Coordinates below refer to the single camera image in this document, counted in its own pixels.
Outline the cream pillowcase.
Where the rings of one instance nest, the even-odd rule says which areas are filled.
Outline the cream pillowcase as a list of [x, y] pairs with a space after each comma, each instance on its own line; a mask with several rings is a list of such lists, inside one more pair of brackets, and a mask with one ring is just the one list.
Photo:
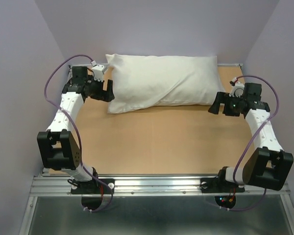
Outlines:
[[152, 106], [211, 105], [224, 92], [217, 57], [107, 54], [114, 100], [108, 112], [120, 114]]

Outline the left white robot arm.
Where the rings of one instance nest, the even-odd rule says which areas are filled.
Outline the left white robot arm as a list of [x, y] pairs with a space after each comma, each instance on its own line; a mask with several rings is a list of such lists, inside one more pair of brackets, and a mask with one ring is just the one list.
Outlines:
[[71, 176], [69, 183], [75, 189], [89, 193], [102, 190], [103, 185], [99, 183], [96, 170], [82, 161], [81, 138], [73, 135], [77, 130], [75, 119], [87, 98], [103, 102], [115, 98], [113, 81], [107, 80], [104, 85], [107, 70], [106, 64], [94, 64], [91, 68], [71, 67], [55, 117], [46, 131], [37, 135], [44, 167], [67, 173]]

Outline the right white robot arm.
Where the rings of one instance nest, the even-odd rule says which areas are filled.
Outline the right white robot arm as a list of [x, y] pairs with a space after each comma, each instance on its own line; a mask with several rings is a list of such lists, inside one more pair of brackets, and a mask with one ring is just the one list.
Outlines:
[[244, 116], [252, 139], [248, 146], [255, 150], [242, 168], [225, 166], [216, 178], [216, 187], [227, 191], [236, 185], [250, 185], [279, 191], [291, 170], [294, 158], [284, 151], [278, 142], [270, 119], [273, 114], [261, 100], [262, 86], [257, 83], [230, 81], [230, 93], [218, 92], [209, 112], [217, 115], [223, 105], [223, 114], [231, 117]]

